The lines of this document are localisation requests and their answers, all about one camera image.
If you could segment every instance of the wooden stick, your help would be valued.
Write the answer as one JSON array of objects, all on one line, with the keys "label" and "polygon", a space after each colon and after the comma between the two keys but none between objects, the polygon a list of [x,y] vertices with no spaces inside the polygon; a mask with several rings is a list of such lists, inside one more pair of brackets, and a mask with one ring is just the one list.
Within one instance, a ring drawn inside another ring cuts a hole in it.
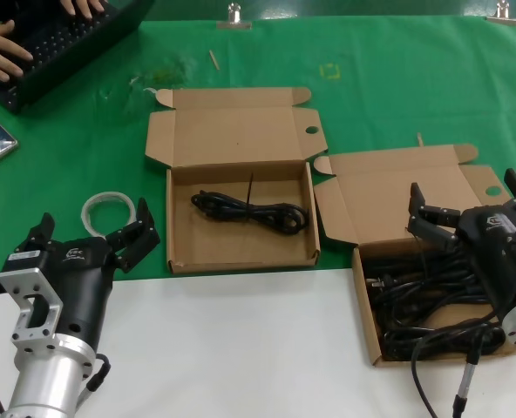
[{"label": "wooden stick", "polygon": [[220,70],[220,65],[219,65],[219,64],[217,64],[217,59],[215,59],[215,55],[214,55],[214,53],[212,52],[212,50],[209,50],[209,56],[212,58],[212,61],[214,61],[215,69],[216,69],[217,71],[219,71],[219,70]]}]

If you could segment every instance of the green table mat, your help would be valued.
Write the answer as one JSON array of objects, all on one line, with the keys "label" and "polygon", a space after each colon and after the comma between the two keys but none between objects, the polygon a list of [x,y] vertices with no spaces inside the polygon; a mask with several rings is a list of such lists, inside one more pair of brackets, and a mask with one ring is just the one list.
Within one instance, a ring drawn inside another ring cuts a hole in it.
[{"label": "green table mat", "polygon": [[[146,87],[302,85],[331,153],[416,146],[421,132],[426,145],[475,144],[477,162],[499,176],[516,168],[515,27],[480,17],[317,17],[252,30],[146,22],[18,117],[0,107],[20,142],[0,161],[0,268],[44,212],[55,239],[86,236],[80,210],[99,192],[145,197],[165,238],[165,176],[144,156],[159,109]],[[102,207],[94,218],[110,232],[126,213]],[[317,268],[349,266],[350,246],[323,239]],[[164,242],[117,279],[169,275]]]}]

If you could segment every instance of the box flap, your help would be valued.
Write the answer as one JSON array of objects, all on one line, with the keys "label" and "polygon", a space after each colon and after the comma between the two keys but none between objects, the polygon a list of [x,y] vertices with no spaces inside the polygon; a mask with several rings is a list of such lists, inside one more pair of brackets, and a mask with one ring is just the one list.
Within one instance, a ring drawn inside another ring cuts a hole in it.
[{"label": "box flap", "polygon": [[[462,165],[473,145],[441,145],[319,157],[314,166],[335,175],[315,187],[326,235],[353,244],[408,239],[411,183],[431,206],[464,211],[504,203],[508,195],[489,167]],[[488,194],[499,187],[499,196]]]},{"label": "box flap", "polygon": [[166,107],[185,109],[225,109],[255,107],[290,107],[310,100],[306,87],[252,89],[183,89],[159,90],[155,97]]},{"label": "box flap", "polygon": [[322,174],[349,175],[388,172],[469,163],[478,156],[473,145],[437,145],[376,152],[354,152],[317,158],[314,167]]},{"label": "box flap", "polygon": [[160,90],[146,155],[171,167],[304,160],[326,150],[306,88]]}]

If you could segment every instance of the bundle of black cables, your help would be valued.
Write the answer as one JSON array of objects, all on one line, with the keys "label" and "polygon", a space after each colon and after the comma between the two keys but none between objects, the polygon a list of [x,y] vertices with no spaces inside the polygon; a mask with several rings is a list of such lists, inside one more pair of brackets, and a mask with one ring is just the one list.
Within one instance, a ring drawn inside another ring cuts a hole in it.
[{"label": "bundle of black cables", "polygon": [[252,205],[225,194],[200,191],[192,203],[209,218],[216,220],[247,220],[268,226],[279,233],[296,235],[309,225],[309,214],[290,203]]},{"label": "bundle of black cables", "polygon": [[473,340],[484,331],[481,353],[494,353],[506,342],[498,324],[479,323],[475,327],[443,328],[425,325],[437,310],[452,304],[489,304],[477,276],[461,249],[385,257],[363,263],[369,286],[370,305],[381,331],[383,356],[391,361],[410,361],[416,345],[427,336],[415,360],[438,354],[463,353],[472,349]]}]

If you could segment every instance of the open cardboard box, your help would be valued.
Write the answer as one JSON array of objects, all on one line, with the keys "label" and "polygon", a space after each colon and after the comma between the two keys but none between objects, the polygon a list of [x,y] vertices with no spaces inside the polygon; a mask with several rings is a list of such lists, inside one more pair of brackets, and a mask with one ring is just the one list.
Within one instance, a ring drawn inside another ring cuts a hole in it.
[{"label": "open cardboard box", "polygon": [[[313,266],[320,254],[316,206],[306,158],[326,150],[306,88],[160,90],[169,111],[150,117],[146,155],[167,171],[167,260],[174,273]],[[286,236],[254,221],[207,218],[190,198],[220,192],[250,203],[291,203],[309,227]]]},{"label": "open cardboard box", "polygon": [[[419,184],[431,206],[463,211],[509,200],[491,167],[465,164],[477,155],[473,145],[442,145],[323,156],[315,160],[317,171],[335,176],[315,186],[326,235],[357,245],[352,253],[353,276],[370,361],[375,366],[400,362],[386,361],[382,356],[363,260],[418,253],[417,242],[405,229],[410,216],[411,183]],[[487,194],[490,187],[498,187],[499,194]],[[433,314],[427,326],[444,327],[490,312],[490,306],[452,305]],[[486,358],[513,353],[516,347],[507,342]],[[435,360],[465,361],[465,356],[447,354]]]}]

